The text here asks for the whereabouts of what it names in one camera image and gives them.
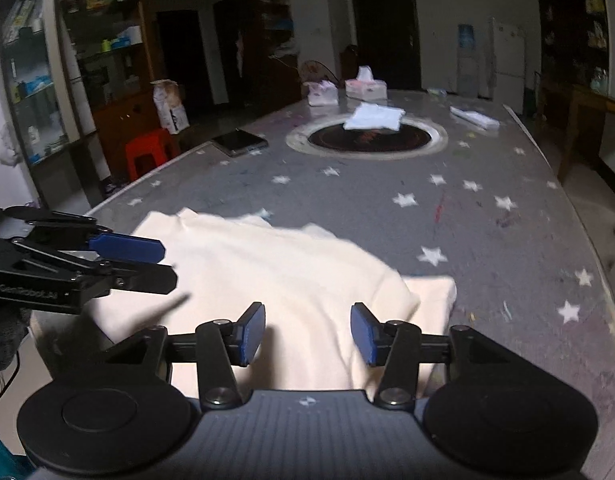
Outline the pink floral fan cover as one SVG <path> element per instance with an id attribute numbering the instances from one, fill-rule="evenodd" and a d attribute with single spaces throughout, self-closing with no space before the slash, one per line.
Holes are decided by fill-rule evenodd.
<path id="1" fill-rule="evenodd" d="M 339 86 L 339 79 L 324 63 L 316 60 L 308 60 L 301 64 L 298 69 L 302 82 L 329 81 Z"/>

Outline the red plastic stool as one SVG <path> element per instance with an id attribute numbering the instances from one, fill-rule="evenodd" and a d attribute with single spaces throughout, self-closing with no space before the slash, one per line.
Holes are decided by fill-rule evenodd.
<path id="1" fill-rule="evenodd" d="M 176 136 L 167 129 L 155 129 L 140 134 L 125 145 L 125 160 L 129 179 L 134 182 L 142 173 L 139 171 L 139 159 L 150 157 L 154 168 L 158 168 L 180 154 Z"/>

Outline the white refrigerator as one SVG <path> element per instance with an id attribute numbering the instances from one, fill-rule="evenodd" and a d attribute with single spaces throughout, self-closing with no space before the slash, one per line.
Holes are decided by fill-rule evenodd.
<path id="1" fill-rule="evenodd" d="M 525 88 L 525 36 L 516 26 L 490 19 L 491 97 L 522 110 Z"/>

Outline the round induction cooktop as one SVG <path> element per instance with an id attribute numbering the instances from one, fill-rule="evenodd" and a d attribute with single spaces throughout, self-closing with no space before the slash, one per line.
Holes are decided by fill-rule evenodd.
<path id="1" fill-rule="evenodd" d="M 306 155 L 388 162 L 437 154 L 449 144 L 446 130 L 431 120 L 405 115 L 397 131 L 344 129 L 350 117 L 319 118 L 298 126 L 286 135 L 286 145 Z"/>

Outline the black smartphone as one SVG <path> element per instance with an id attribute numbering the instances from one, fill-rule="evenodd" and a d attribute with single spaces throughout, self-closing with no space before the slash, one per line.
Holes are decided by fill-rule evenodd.
<path id="1" fill-rule="evenodd" d="M 268 147 L 268 141 L 263 136 L 242 129 L 214 136 L 212 144 L 229 157 L 238 157 Z"/>

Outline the dark wooden side table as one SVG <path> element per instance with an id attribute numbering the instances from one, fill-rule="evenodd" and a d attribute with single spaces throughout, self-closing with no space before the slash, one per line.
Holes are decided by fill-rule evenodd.
<path id="1" fill-rule="evenodd" d="M 564 184 L 576 162 L 597 172 L 615 193 L 615 171 L 601 158 L 607 116 L 615 117 L 615 99 L 577 84 L 539 77 L 536 85 L 534 139 L 541 145 L 552 133 L 562 136 L 557 180 Z"/>

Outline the white paper bag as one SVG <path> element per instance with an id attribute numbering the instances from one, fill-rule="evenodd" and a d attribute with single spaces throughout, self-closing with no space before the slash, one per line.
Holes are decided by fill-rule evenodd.
<path id="1" fill-rule="evenodd" d="M 160 79 L 151 82 L 153 102 L 161 127 L 176 136 L 189 127 L 185 106 L 182 104 L 176 81 Z"/>

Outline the white folded cloth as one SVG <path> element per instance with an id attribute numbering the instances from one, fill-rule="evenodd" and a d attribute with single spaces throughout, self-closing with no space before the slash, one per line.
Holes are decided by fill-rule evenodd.
<path id="1" fill-rule="evenodd" d="M 400 129 L 403 108 L 383 106 L 373 103 L 362 103 L 355 108 L 354 113 L 343 124 L 344 130 L 385 129 L 397 131 Z"/>

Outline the brown wooden cabinet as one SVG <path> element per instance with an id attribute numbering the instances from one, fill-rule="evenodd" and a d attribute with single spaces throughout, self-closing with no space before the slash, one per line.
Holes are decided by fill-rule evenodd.
<path id="1" fill-rule="evenodd" d="M 301 96 L 290 0 L 59 0 L 99 142 L 120 155 L 158 128 L 175 82 L 191 125 L 266 114 Z"/>

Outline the glass display cabinet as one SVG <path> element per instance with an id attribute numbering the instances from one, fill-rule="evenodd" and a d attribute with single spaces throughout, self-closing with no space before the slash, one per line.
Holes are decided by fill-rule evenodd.
<path id="1" fill-rule="evenodd" d="M 83 214 L 110 177 L 58 0 L 0 0 L 0 206 Z"/>

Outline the dark wooden shelf unit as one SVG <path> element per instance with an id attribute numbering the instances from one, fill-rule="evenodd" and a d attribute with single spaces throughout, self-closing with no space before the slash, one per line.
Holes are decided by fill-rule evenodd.
<path id="1" fill-rule="evenodd" d="M 610 35 L 606 0 L 539 0 L 543 117 L 556 127 L 569 114 L 570 89 L 580 86 L 604 96 L 609 89 Z"/>

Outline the white remote control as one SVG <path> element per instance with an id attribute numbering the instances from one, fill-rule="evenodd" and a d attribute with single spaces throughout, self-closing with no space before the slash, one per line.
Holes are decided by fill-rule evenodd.
<path id="1" fill-rule="evenodd" d="M 501 126 L 501 123 L 498 122 L 497 119 L 476 112 L 475 110 L 460 110 L 460 108 L 451 106 L 449 107 L 449 111 L 452 115 L 484 130 L 497 130 Z"/>

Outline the water dispenser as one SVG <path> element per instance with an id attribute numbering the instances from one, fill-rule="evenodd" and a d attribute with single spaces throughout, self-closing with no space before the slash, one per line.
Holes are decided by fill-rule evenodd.
<path id="1" fill-rule="evenodd" d="M 479 94 L 479 75 L 479 52 L 475 43 L 475 30 L 470 24 L 459 24 L 457 93 L 467 98 L 476 98 Z"/>

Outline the cream white garment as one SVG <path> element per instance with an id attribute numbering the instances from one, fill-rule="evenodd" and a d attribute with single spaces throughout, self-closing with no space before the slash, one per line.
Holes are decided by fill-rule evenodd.
<path id="1" fill-rule="evenodd" d="M 263 341 L 253 363 L 234 372 L 243 391 L 373 392 L 380 373 L 354 344 L 353 304 L 365 304 L 382 321 L 440 335 L 457 296 L 452 278 L 408 278 L 315 224 L 281 229 L 255 216 L 225 219 L 184 209 L 151 212 L 136 234 L 163 243 L 177 287 L 165 296 L 116 290 L 77 316 L 35 313 L 32 334 L 51 373 L 144 327 L 189 334 L 216 318 L 239 318 L 260 302 Z"/>

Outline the pink tissue box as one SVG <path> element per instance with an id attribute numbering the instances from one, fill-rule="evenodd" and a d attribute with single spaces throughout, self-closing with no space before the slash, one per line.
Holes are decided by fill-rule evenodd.
<path id="1" fill-rule="evenodd" d="M 345 81 L 345 93 L 350 99 L 359 101 L 383 101 L 388 99 L 387 84 L 373 78 L 369 66 L 361 66 L 355 79 Z"/>

